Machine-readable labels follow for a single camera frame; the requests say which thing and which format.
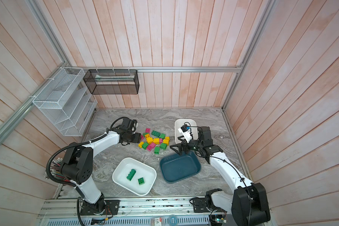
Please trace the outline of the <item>green square lego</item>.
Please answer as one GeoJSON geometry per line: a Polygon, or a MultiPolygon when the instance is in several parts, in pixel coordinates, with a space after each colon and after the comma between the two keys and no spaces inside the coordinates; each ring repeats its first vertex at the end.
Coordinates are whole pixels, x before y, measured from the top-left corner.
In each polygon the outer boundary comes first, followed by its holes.
{"type": "Polygon", "coordinates": [[[144,178],[139,178],[139,179],[138,179],[138,184],[139,184],[139,185],[145,184],[144,178]]]}

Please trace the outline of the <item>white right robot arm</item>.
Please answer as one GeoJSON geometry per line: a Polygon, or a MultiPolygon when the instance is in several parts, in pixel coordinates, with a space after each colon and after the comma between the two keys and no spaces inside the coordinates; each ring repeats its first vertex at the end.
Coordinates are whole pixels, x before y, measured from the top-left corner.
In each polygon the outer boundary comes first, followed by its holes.
{"type": "Polygon", "coordinates": [[[193,137],[192,128],[187,123],[178,128],[180,143],[170,148],[179,155],[194,152],[204,158],[220,173],[232,191],[229,195],[221,189],[210,190],[201,202],[195,201],[194,206],[205,204],[209,211],[229,212],[239,226],[257,226],[269,222],[270,208],[264,186],[253,183],[230,162],[221,147],[213,143],[209,127],[197,127],[197,138],[193,137]]]}

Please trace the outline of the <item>long green lego brick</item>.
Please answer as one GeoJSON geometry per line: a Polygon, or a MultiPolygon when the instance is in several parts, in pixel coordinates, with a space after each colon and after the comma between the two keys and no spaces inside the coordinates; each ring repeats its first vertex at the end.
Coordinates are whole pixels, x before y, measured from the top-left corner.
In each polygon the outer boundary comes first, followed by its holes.
{"type": "Polygon", "coordinates": [[[132,179],[134,178],[135,174],[136,174],[136,170],[135,170],[135,169],[131,169],[131,171],[130,171],[129,174],[127,175],[126,179],[127,179],[128,181],[132,181],[132,179]]]}

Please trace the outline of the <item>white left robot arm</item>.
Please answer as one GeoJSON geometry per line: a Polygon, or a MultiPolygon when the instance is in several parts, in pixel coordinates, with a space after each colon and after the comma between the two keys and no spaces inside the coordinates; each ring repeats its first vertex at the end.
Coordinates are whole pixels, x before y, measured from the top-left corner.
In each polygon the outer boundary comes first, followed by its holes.
{"type": "Polygon", "coordinates": [[[48,160],[46,165],[47,177],[56,183],[74,187],[86,203],[98,203],[103,194],[92,178],[94,157],[117,144],[123,146],[130,143],[138,144],[141,134],[137,133],[136,129],[137,120],[120,117],[112,123],[110,128],[106,129],[103,135],[82,143],[74,142],[61,148],[48,160]],[[65,156],[59,163],[59,174],[64,178],[58,179],[53,175],[51,167],[55,158],[62,152],[65,153],[65,156]]]}

